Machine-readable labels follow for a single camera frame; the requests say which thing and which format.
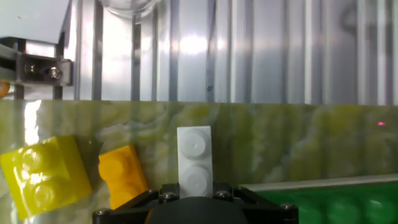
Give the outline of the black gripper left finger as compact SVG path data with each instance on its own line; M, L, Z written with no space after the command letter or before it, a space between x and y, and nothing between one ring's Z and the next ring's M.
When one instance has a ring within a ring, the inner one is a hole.
M92 213L92 224L145 223L150 211L158 205L180 198L178 183L149 189L115 209L101 208Z

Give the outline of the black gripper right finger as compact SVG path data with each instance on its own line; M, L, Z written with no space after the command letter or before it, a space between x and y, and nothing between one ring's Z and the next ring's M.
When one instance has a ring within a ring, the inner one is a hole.
M232 188L226 182L214 182L213 199L236 207L248 223L299 224L298 206L273 203L246 187Z

